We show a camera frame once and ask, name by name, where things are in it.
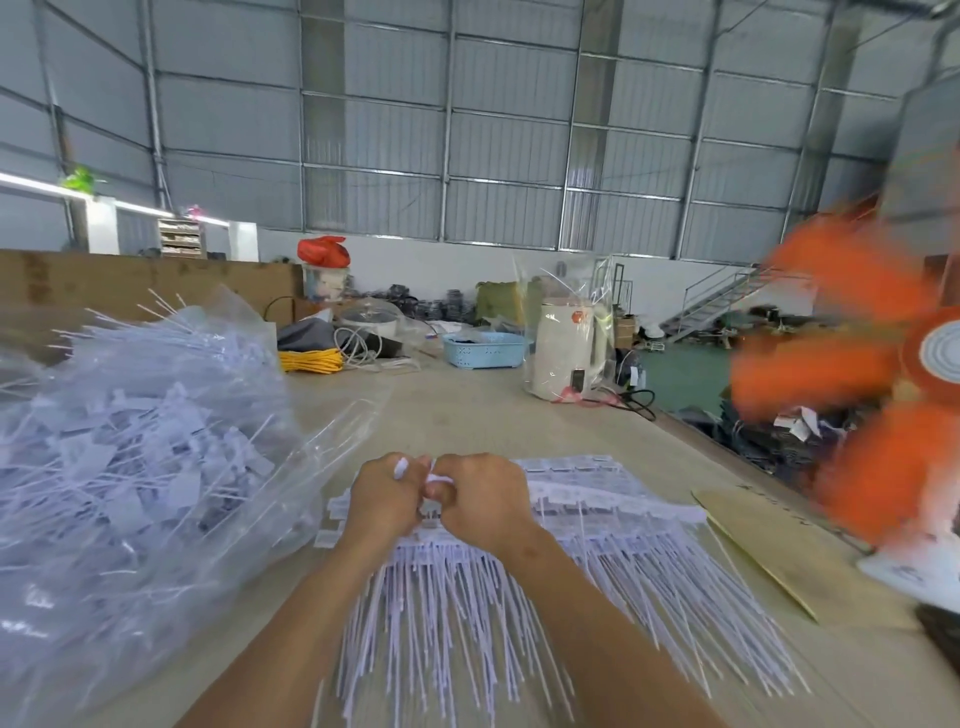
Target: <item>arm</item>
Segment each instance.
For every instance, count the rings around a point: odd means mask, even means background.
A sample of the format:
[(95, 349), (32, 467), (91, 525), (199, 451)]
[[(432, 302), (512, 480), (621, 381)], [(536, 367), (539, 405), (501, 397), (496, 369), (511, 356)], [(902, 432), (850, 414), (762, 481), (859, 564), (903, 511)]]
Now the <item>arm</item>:
[(537, 607), (590, 725), (723, 728), (670, 658), (657, 651), (534, 520), (526, 475), (494, 455), (445, 455), (428, 483), (442, 520), (498, 558)]
[(303, 728), (308, 723), (353, 602), (396, 540), (419, 522), (429, 460), (413, 460), (404, 476), (394, 480), (400, 457), (384, 455), (360, 469), (340, 542), (177, 728)]

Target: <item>fan blade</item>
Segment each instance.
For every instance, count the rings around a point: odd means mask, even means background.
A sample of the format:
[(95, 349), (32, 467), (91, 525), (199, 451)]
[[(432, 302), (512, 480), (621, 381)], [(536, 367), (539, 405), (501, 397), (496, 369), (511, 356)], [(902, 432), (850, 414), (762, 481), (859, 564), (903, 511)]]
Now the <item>fan blade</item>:
[[(893, 402), (853, 432), (817, 478), (827, 515), (857, 538), (878, 546), (922, 516), (924, 492), (942, 485), (956, 463), (957, 410), (930, 402)], [(938, 518), (949, 522), (951, 514)]]
[(797, 227), (767, 263), (810, 276), (832, 303), (881, 323), (910, 321), (937, 305), (937, 288), (923, 279), (917, 261), (884, 244), (876, 227), (836, 217)]
[(893, 342), (841, 336), (794, 339), (772, 352), (747, 345), (734, 358), (733, 404), (745, 420), (783, 408), (851, 404), (886, 393), (899, 371)]

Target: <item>pile of cable ties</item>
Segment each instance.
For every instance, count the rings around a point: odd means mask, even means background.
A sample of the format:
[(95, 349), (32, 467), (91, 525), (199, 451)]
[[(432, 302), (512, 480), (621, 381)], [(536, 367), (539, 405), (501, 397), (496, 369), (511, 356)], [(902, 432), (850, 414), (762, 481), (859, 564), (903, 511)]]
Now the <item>pile of cable ties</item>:
[(0, 350), (0, 725), (74, 724), (302, 546), (388, 394), (298, 392), (304, 431), (273, 325), (226, 288), (156, 305), (52, 367)]

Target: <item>green floor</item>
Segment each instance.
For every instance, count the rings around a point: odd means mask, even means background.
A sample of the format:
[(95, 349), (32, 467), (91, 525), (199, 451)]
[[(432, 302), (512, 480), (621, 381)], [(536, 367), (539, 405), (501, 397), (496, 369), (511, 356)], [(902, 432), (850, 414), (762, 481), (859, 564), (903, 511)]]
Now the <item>green floor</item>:
[(644, 352), (647, 387), (657, 406), (671, 411), (701, 407), (720, 414), (720, 391), (730, 383), (729, 351), (697, 344), (667, 344), (665, 352)]

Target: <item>steel column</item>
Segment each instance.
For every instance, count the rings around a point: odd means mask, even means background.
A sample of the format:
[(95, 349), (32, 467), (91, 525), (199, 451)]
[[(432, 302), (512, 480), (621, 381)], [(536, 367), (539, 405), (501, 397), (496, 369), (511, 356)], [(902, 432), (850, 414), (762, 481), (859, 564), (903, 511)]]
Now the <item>steel column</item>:
[(930, 59), (926, 65), (924, 73), (924, 85), (930, 85), (937, 80), (937, 74), (940, 73), (940, 61), (944, 57), (944, 46), (947, 45), (947, 38), (951, 33), (960, 28), (960, 15), (953, 14), (946, 18), (943, 25), (937, 29), (933, 36), (933, 48), (930, 50)]
[(163, 209), (173, 209), (170, 188), (167, 186), (166, 162), (163, 159), (163, 137), (160, 134), (160, 108), (156, 93), (156, 49), (154, 47), (154, 3), (140, 0), (140, 34), (143, 38), (144, 78), (147, 82), (147, 109), (150, 113), (151, 156), (154, 160), (156, 203)]
[(797, 154), (797, 166), (793, 170), (793, 179), (790, 181), (790, 194), (786, 198), (786, 212), (783, 213), (783, 225), (780, 227), (780, 241), (786, 237), (786, 232), (790, 228), (790, 215), (793, 214), (794, 200), (797, 198), (797, 189), (800, 186), (800, 175), (804, 170), (804, 159), (806, 158), (807, 141), (810, 136), (810, 130), (813, 128), (813, 122), (816, 118), (817, 106), (820, 104), (820, 98), (823, 96), (824, 78), (827, 72), (827, 63), (829, 56), (830, 38), (833, 35), (833, 23), (836, 21), (837, 9), (842, 7), (838, 2), (830, 6), (827, 14), (827, 32), (824, 34), (824, 47), (820, 51), (820, 58), (817, 63), (817, 85), (813, 89), (813, 100), (810, 102), (810, 112), (806, 116), (804, 125), (804, 136), (801, 138), (800, 153)]
[(587, 18), (587, 0), (580, 3), (580, 33), (577, 35), (577, 60), (573, 64), (573, 93), (570, 99), (570, 126), (566, 131), (566, 162), (564, 163), (564, 187), (560, 199), (560, 225), (557, 229), (557, 250), (564, 247), (564, 218), (566, 196), (570, 189), (570, 153), (573, 150), (573, 119), (577, 114), (577, 85), (580, 83), (580, 59), (584, 56), (584, 20)]
[(300, 90), (297, 92), (297, 108), (300, 111), (300, 228), (306, 232), (306, 111), (303, 106), (303, 0), (297, 0), (297, 68)]
[[(40, 61), (40, 78), (43, 82), (43, 95), (47, 102), (47, 114), (50, 118), (50, 139), (54, 148), (54, 157), (57, 159), (57, 167), (62, 175), (66, 175), (66, 159), (63, 155), (63, 149), (60, 145), (60, 124), (57, 121), (57, 99), (54, 94), (53, 84), (50, 81), (50, 67), (47, 64), (47, 24), (44, 18), (46, 12), (45, 0), (34, 0), (34, 33), (36, 35), (36, 48)], [(81, 243), (77, 233), (77, 226), (73, 214), (74, 208), (70, 201), (63, 200), (63, 216), (66, 219), (67, 234), (74, 245)]]
[(710, 27), (710, 38), (707, 46), (707, 64), (704, 67), (704, 82), (700, 88), (700, 99), (697, 102), (697, 131), (694, 135), (693, 149), (690, 150), (690, 163), (686, 170), (686, 187), (684, 189), (684, 208), (680, 215), (680, 225), (677, 227), (677, 241), (673, 246), (672, 257), (679, 259), (684, 252), (684, 238), (686, 227), (690, 219), (690, 206), (693, 202), (693, 184), (697, 178), (697, 164), (700, 161), (700, 150), (704, 145), (704, 129), (707, 127), (707, 98), (710, 81), (713, 78), (713, 60), (716, 56), (717, 40), (720, 37), (720, 14), (723, 0), (713, 1), (713, 23)]
[(457, 0), (449, 2), (450, 27), (446, 34), (446, 104), (444, 105), (444, 170), (440, 182), (440, 231), (437, 240), (446, 240), (446, 204), (450, 190), (450, 127), (453, 123), (453, 61), (457, 40)]

